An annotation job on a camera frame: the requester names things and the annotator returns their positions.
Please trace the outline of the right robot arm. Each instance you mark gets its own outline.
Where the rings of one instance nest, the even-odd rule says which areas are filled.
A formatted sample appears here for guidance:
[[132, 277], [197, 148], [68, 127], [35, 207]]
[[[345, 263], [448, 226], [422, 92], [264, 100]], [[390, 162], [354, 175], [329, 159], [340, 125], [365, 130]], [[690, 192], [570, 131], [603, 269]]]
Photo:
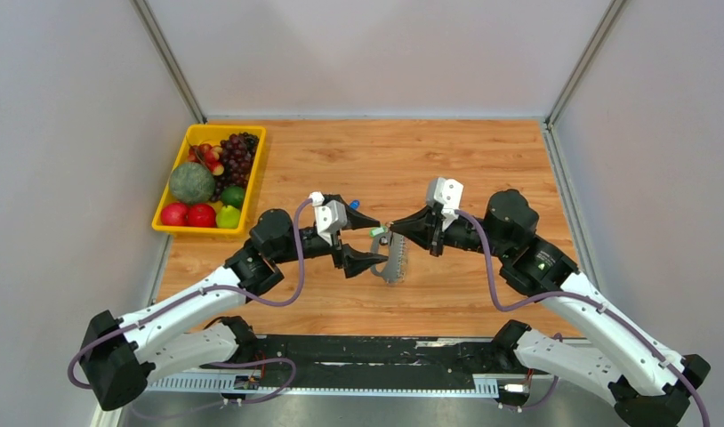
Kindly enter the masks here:
[[491, 302], [502, 312], [541, 303], [590, 342], [565, 344], [511, 320], [494, 337], [493, 359], [504, 371], [540, 370], [597, 396], [630, 426], [676, 426], [690, 406], [710, 422], [699, 387], [710, 364], [683, 355], [637, 326], [536, 231], [539, 215], [516, 189], [496, 192], [483, 218], [460, 207], [458, 182], [438, 181], [424, 208], [394, 221], [392, 231], [439, 256], [445, 247], [485, 257]]

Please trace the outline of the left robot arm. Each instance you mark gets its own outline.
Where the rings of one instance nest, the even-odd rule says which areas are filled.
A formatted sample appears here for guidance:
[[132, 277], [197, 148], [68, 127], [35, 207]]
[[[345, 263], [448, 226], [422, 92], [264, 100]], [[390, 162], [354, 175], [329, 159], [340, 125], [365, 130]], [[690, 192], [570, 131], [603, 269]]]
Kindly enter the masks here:
[[69, 382], [93, 392], [105, 411], [136, 400], [162, 377], [202, 365], [249, 367], [257, 345], [228, 321], [196, 334], [190, 329], [226, 310], [257, 302], [294, 303], [305, 283], [305, 262], [331, 257], [354, 278], [387, 256], [363, 253], [344, 243], [343, 230], [372, 229], [380, 222], [351, 208], [341, 196], [313, 192], [293, 214], [262, 213], [243, 246], [196, 284], [146, 308], [89, 322], [67, 367]]

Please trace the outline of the key with green tag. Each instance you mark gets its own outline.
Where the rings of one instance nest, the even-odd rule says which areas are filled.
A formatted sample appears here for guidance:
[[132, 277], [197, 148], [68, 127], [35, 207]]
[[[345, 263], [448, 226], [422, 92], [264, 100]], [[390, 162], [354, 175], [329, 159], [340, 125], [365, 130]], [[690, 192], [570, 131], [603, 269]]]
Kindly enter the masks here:
[[380, 237], [380, 236], [386, 235], [386, 234], [389, 233], [389, 232], [390, 232], [390, 229], [389, 229], [388, 226], [386, 226], [386, 225], [381, 225], [381, 226], [378, 226], [378, 227], [375, 227], [375, 228], [371, 229], [371, 230], [369, 231], [369, 236], [370, 236], [371, 238], [378, 238], [378, 237]]

